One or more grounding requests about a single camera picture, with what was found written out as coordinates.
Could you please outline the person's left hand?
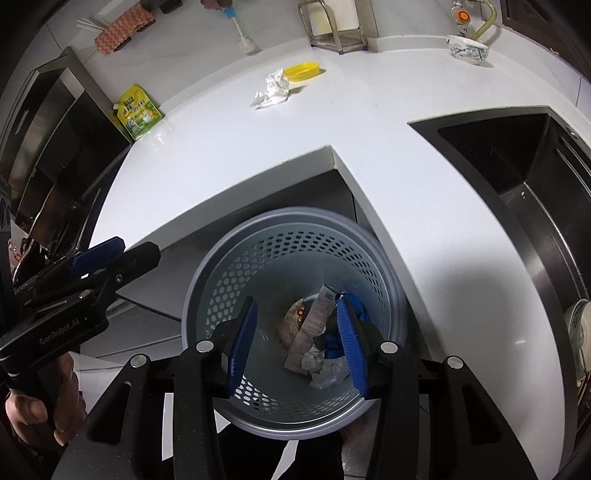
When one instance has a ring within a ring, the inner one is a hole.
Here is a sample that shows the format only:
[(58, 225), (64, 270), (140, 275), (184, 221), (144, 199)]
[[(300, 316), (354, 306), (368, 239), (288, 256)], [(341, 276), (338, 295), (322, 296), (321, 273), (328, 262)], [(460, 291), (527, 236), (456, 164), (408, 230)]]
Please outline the person's left hand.
[(12, 391), (5, 402), (8, 421), (17, 437), (34, 447), (65, 446), (86, 419), (86, 404), (72, 356), (61, 355), (49, 376), (56, 387), (51, 386), (40, 398)]

